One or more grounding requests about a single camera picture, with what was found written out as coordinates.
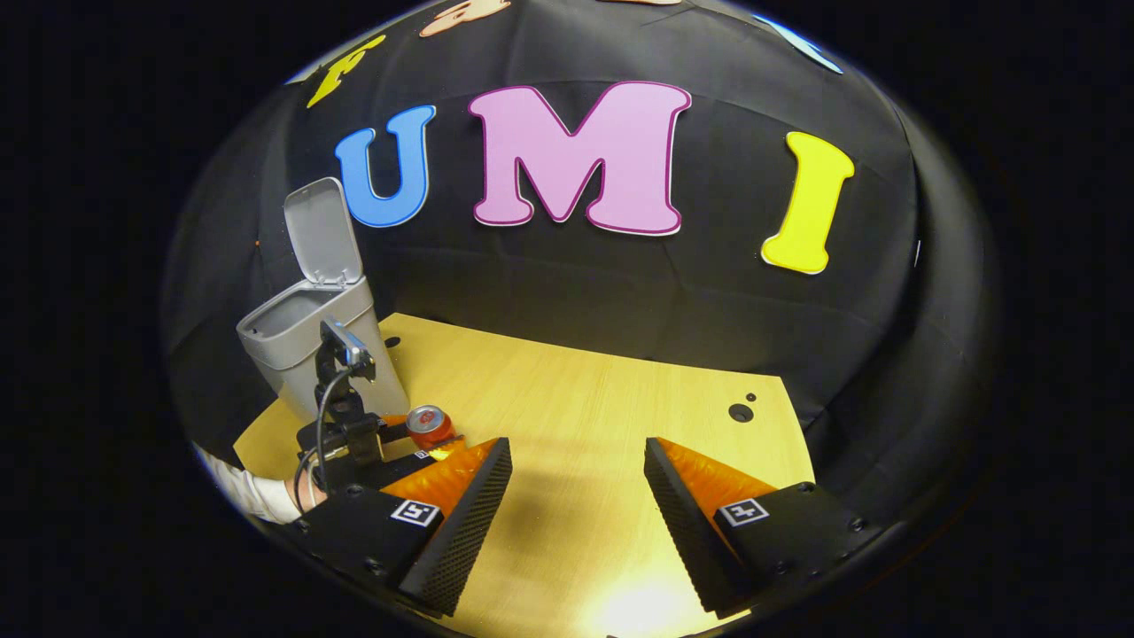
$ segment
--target table surface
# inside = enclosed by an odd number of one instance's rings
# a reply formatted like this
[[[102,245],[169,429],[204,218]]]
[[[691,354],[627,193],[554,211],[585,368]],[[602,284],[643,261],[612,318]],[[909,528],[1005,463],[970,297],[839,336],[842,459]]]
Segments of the table surface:
[[[457,631],[671,637],[731,620],[697,602],[642,471],[646,437],[777,488],[814,480],[778,377],[612,357],[398,313],[380,331],[401,340],[389,352],[411,406],[439,406],[469,446],[497,436],[511,443],[511,482],[456,615],[440,621]],[[754,418],[729,417],[735,403]],[[236,452],[248,471],[290,479],[303,425],[277,401]],[[416,449],[404,440],[386,450]]]

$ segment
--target person's hand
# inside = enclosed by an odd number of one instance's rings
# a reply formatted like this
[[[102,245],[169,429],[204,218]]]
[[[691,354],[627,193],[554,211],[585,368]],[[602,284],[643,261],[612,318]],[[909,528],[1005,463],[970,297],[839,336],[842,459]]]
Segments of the person's hand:
[[[319,490],[319,486],[314,483],[311,484],[311,491],[307,491],[307,473],[310,470],[304,470],[299,475],[299,494],[295,493],[295,484],[290,480],[284,482],[287,486],[287,495],[291,497],[291,502],[295,503],[304,512],[310,512],[315,505],[319,505],[323,501],[327,501],[327,493]],[[314,493],[314,502],[311,500],[311,495]]]

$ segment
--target trash can lid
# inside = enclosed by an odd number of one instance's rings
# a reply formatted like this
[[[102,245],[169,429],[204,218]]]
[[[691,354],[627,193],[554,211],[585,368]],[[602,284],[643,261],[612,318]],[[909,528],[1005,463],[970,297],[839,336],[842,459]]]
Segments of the trash can lid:
[[[284,201],[284,216],[310,281],[346,284],[362,277],[362,257],[338,179],[323,177],[293,192]]]

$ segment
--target black mesh surface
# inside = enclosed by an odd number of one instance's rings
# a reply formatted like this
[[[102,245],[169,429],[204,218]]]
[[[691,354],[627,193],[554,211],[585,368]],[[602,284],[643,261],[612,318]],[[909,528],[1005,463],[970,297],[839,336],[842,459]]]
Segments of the black mesh surface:
[[[706,612],[717,612],[719,618],[739,611],[743,597],[752,589],[748,578],[701,513],[655,439],[645,443],[645,479],[701,606]]]
[[[452,514],[406,573],[400,586],[403,593],[439,614],[451,616],[457,611],[457,602],[503,500],[509,478],[511,449],[508,440],[501,437]]]

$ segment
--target soda can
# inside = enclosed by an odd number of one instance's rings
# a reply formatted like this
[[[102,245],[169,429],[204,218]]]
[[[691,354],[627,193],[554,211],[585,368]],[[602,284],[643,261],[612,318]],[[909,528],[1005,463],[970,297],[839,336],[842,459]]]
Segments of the soda can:
[[[449,416],[437,406],[420,406],[406,415],[406,429],[417,448],[429,450],[457,436]]]

